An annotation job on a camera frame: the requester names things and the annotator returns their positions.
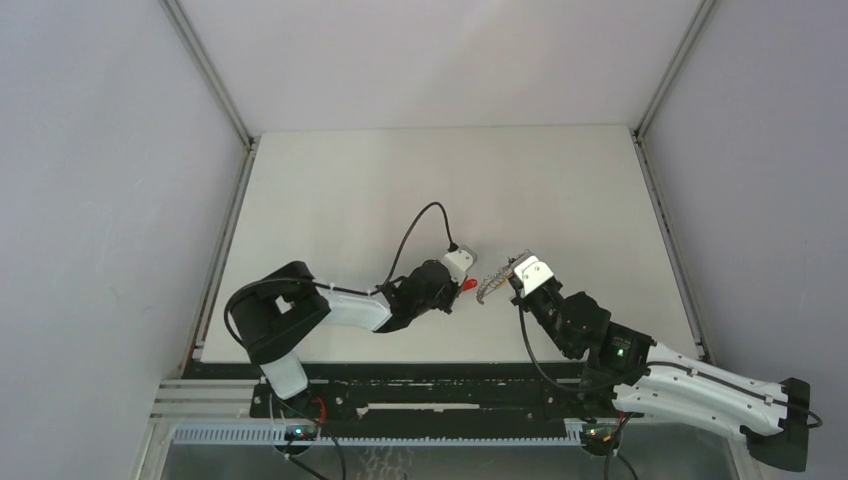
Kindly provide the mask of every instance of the black robot arm segment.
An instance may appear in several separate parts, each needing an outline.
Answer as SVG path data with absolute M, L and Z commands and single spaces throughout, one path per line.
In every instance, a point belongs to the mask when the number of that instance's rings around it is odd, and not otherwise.
M 809 430 L 821 426 L 809 410 L 809 384 L 754 380 L 687 358 L 612 322 L 612 314 L 585 292 L 563 298 L 560 282 L 532 252 L 510 269 L 513 303 L 533 314 L 563 356 L 586 358 L 578 387 L 587 392 L 584 403 L 709 430 L 746 443 L 763 463 L 804 471 Z M 808 416 L 816 422 L 808 424 Z

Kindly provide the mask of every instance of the white wall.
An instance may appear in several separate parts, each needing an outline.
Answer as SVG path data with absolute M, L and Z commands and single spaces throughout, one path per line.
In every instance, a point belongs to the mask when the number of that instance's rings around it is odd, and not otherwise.
M 848 3 L 721 2 L 648 138 L 721 363 L 813 387 L 805 476 L 848 468 Z
M 0 4 L 3 478 L 126 478 L 241 147 L 161 7 Z
M 253 133 L 635 127 L 699 0 L 184 0 Z

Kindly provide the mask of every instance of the white ceiling panel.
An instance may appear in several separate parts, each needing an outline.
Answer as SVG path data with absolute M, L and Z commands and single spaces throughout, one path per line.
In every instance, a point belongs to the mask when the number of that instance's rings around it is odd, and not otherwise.
M 183 0 L 252 133 L 635 126 L 699 0 Z

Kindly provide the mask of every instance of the gray wall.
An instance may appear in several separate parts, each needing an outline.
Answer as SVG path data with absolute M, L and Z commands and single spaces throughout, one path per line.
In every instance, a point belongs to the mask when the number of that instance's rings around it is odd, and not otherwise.
M 848 456 L 848 2 L 721 2 L 648 153 L 723 366 L 813 387 L 806 475 Z
M 161 7 L 0 3 L 3 478 L 126 478 L 241 147 Z

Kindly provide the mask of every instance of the wire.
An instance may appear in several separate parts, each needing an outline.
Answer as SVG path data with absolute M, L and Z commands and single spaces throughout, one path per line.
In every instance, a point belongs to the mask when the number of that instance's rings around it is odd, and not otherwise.
M 634 470 L 633 465 L 631 465 L 630 462 L 628 462 L 627 459 L 624 458 L 624 455 L 619 453 L 616 456 L 618 457 L 619 460 L 621 460 L 621 463 L 623 463 L 624 466 L 627 467 L 628 470 L 630 470 L 630 474 L 633 475 L 633 479 L 639 480 L 639 475 L 636 475 L 636 470 Z
M 288 458 L 287 458 L 287 459 L 288 459 L 288 461 L 290 461 L 290 462 L 292 462 L 293 464 L 297 465 L 298 467 L 302 468 L 302 469 L 303 469 L 303 470 L 305 470 L 306 472 L 308 472 L 308 473 L 312 474 L 312 476 L 313 476 L 313 477 L 315 477 L 315 478 L 317 478 L 318 480 L 330 480 L 329 478 L 325 477 L 324 475 L 321 475 L 320 473 L 318 473 L 318 472 L 316 472 L 315 470 L 313 470 L 313 469 L 312 469 L 312 467 L 310 467 L 309 465 L 307 465 L 307 464 L 305 464 L 305 463 L 301 462 L 300 460 L 298 460 L 298 459 L 297 459 L 297 457 L 293 457 L 293 456 L 291 456 L 291 455 L 288 455 Z
M 445 231 L 448 234 L 448 242 L 450 242 L 450 245 L 448 246 L 448 251 L 452 252 L 452 251 L 456 250 L 457 248 L 459 248 L 455 243 L 453 243 L 453 237 L 450 234 L 450 222 L 448 222 L 448 212 L 445 210 L 444 205 L 442 205 L 440 202 L 430 202 L 430 203 L 428 203 L 424 208 L 421 209 L 420 212 L 418 212 L 418 215 L 415 216 L 415 219 L 412 220 L 412 224 L 409 225 L 409 228 L 406 230 L 406 233 L 403 236 L 403 240 L 400 241 L 400 246 L 398 247 L 398 251 L 397 251 L 397 253 L 395 253 L 395 259 L 394 259 L 394 261 L 392 261 L 392 268 L 389 270 L 389 274 L 386 275 L 386 279 L 381 284 L 381 288 L 385 287 L 386 285 L 388 285 L 390 283 L 389 280 L 392 278 L 392 275 L 395 274 L 395 268 L 397 268 L 397 262 L 398 262 L 398 260 L 400 260 L 400 254 L 403 251 L 404 245 L 406 245 L 406 240 L 409 238 L 409 234 L 412 233 L 412 229 L 415 228 L 415 225 L 418 223 L 418 220 L 420 220 L 421 217 L 431 207 L 439 207 L 439 209 L 442 211 L 442 216 L 445 218 Z
M 272 396 L 272 398 L 270 399 L 271 401 L 273 401 L 273 399 L 277 399 L 277 401 L 278 401 L 278 402 L 280 402 L 280 404 L 282 404 L 284 407 L 288 408 L 289 410 L 291 410 L 292 412 L 296 413 L 297 415 L 300 415 L 300 417 L 301 417 L 301 418 L 304 418 L 304 419 L 306 419 L 306 420 L 309 420 L 310 422 L 312 422 L 312 424 L 313 424 L 313 425 L 315 425 L 315 427 L 316 427 L 316 428 L 319 428 L 322 432 L 326 433 L 328 437 L 330 437 L 330 440 L 331 440 L 331 441 L 333 442 L 333 444 L 336 446 L 336 451 L 339 453 L 339 461 L 340 461 L 340 462 L 341 462 L 341 464 L 342 464 L 342 480 L 346 480 L 346 479 L 347 479 L 347 462 L 345 462 L 345 458 L 344 458 L 344 451 L 342 450 L 342 446 L 341 446 L 341 445 L 339 445 L 339 441 L 336 439 L 335 435 L 333 435 L 332 433 L 330 433 L 330 431 L 329 431 L 329 430 L 327 430 L 327 427 L 325 427 L 325 426 L 324 426 L 324 424 L 323 424 L 322 422 L 319 422 L 318 420 L 315 420 L 314 418 L 310 417 L 309 415 L 304 415 L 303 413 L 298 412 L 297 410 L 295 410 L 294 408 L 292 408 L 292 407 L 291 407 L 291 405 L 289 405 L 289 404 L 287 404 L 286 402 L 284 402 L 284 401 L 283 401 L 280 397 L 278 397 L 278 396 L 277 396 L 276 394 L 274 394 L 273 392 L 271 393 L 271 396 Z M 290 456 L 290 457 L 289 457 L 289 460 L 292 460 L 292 461 L 293 461 L 293 463 L 294 463 L 295 465 L 298 465 L 298 466 L 300 466 L 300 467 L 302 467 L 302 468 L 306 467 L 306 465 L 303 465 L 303 463 L 302 463 L 302 462 L 294 462 L 294 457 L 291 457 L 291 456 Z M 322 480 L 327 480 L 327 479 L 326 479 L 326 477 L 321 476 L 321 474 L 319 474 L 318 472 L 316 472 L 316 471 L 314 471 L 314 470 L 312 470 L 312 469 L 304 468 L 304 470 L 306 470 L 307 472 L 311 473 L 311 474 L 312 474 L 312 475 L 314 475 L 316 478 L 320 478 L 320 479 L 322 479 Z
M 604 388 L 619 385 L 620 383 L 636 376 L 637 374 L 642 375 L 646 371 L 648 371 L 648 368 L 645 366 L 637 367 L 631 370 L 630 372 L 625 373 L 624 375 L 613 377 L 607 380 L 606 382 L 601 382 L 587 387 L 570 387 L 557 382 L 556 380 L 548 376 L 548 374 L 545 373 L 544 370 L 542 370 L 542 366 L 539 365 L 539 361 L 536 360 L 536 355 L 533 353 L 533 348 L 530 346 L 530 339 L 527 337 L 527 324 L 524 321 L 524 308 L 522 305 L 523 300 L 521 298 L 521 292 L 516 290 L 515 294 L 515 298 L 518 299 L 518 321 L 519 323 L 521 323 L 521 336 L 524 338 L 524 346 L 527 348 L 527 355 L 530 356 L 530 361 L 533 362 L 533 365 L 536 367 L 536 370 L 539 371 L 539 374 L 542 375 L 542 378 L 547 380 L 551 385 L 555 386 L 556 388 L 569 393 L 593 392 L 595 390 L 602 390 Z
M 324 403 L 324 399 L 321 397 L 315 397 L 312 399 L 312 403 L 317 403 L 321 406 L 321 417 L 318 418 L 318 421 L 323 424 L 327 421 L 327 404 Z
M 313 287 L 316 287 L 316 288 L 323 288 L 325 290 L 333 290 L 335 292 L 341 292 L 341 293 L 349 293 L 351 295 L 358 295 L 360 297 L 370 297 L 372 295 L 380 293 L 380 289 L 377 289 L 375 291 L 370 291 L 370 292 L 363 292 L 361 290 L 353 290 L 353 289 L 344 288 L 344 287 L 333 286 L 331 288 L 329 285 L 326 285 L 324 283 L 319 283 L 319 282 L 316 282 L 314 280 L 310 280 L 308 278 L 293 278 L 293 277 L 291 277 L 291 278 L 284 278 L 284 277 L 266 278 L 266 279 L 257 280 L 255 282 L 248 283 L 247 285 L 236 290 L 236 293 L 234 293 L 230 297 L 230 299 L 227 301 L 227 305 L 224 307 L 224 325 L 227 327 L 227 332 L 230 333 L 230 336 L 233 337 L 233 340 L 235 340 L 236 343 L 238 343 L 239 345 L 244 347 L 244 342 L 241 341 L 241 338 L 236 334 L 235 330 L 233 329 L 233 326 L 230 324 L 230 312 L 232 311 L 235 304 L 240 302 L 246 294 L 250 293 L 253 289 L 255 289 L 257 287 L 261 287 L 261 286 L 264 286 L 264 285 L 275 285 L 275 284 L 286 284 L 286 283 L 297 283 L 297 284 L 301 284 L 301 285 L 310 285 L 310 286 L 313 286 Z
M 739 393 L 742 393 L 742 394 L 748 395 L 750 397 L 756 398 L 757 400 L 762 400 L 763 402 L 765 402 L 767 400 L 765 395 L 759 394 L 757 392 L 752 392 L 751 390 L 748 390 L 747 388 L 735 385 L 731 382 L 728 382 L 727 380 L 724 380 L 723 378 L 718 378 L 716 376 L 710 375 L 709 373 L 697 371 L 697 370 L 690 368 L 690 367 L 687 367 L 685 365 L 680 365 L 680 364 L 677 364 L 677 363 L 674 363 L 674 362 L 664 362 L 664 361 L 658 360 L 658 361 L 654 361 L 654 362 L 648 362 L 647 364 L 645 364 L 645 366 L 648 367 L 648 368 L 653 367 L 653 366 L 676 368 L 678 370 L 682 370 L 682 371 L 686 372 L 687 375 L 691 376 L 691 375 L 694 374 L 698 377 L 703 377 L 703 378 L 705 378 L 705 379 L 707 379 L 711 382 L 715 382 L 715 383 L 718 383 L 719 385 L 723 385 L 723 386 L 730 388 L 732 390 L 736 390 Z M 794 411 L 796 411 L 796 412 L 798 412 L 802 415 L 809 415 L 809 416 L 813 417 L 813 419 L 815 420 L 816 423 L 813 423 L 812 425 L 807 425 L 807 428 L 809 428 L 809 429 L 819 428 L 822 425 L 824 425 L 824 420 L 822 420 L 822 418 L 820 416 L 818 416 L 815 413 L 813 413 L 812 411 L 810 411 L 809 408 L 806 408 L 806 407 L 801 406 L 801 405 L 796 405 L 794 403 L 784 402 L 783 400 L 772 400 L 772 403 L 775 404 L 775 405 L 780 405 L 781 407 L 786 407 L 789 410 L 794 410 Z
M 629 422 L 630 419 L 633 418 L 633 415 L 633 413 L 628 413 L 627 416 L 624 417 L 624 420 L 621 421 L 621 424 L 618 426 L 618 428 L 615 429 L 615 433 L 612 434 L 612 438 L 610 438 L 609 440 L 610 449 L 607 450 L 607 455 L 604 459 L 604 480 L 609 480 L 609 464 L 610 459 L 612 458 L 612 454 L 615 452 L 615 442 L 618 441 L 619 438 L 621 438 L 621 433 L 624 431 L 624 427 L 627 426 L 627 422 Z M 630 466 L 630 462 L 627 462 L 626 460 L 624 461 L 626 462 L 626 465 L 628 465 L 628 467 L 630 468 L 630 471 L 633 472 L 633 476 L 636 477 L 636 472 L 633 470 L 633 467 Z

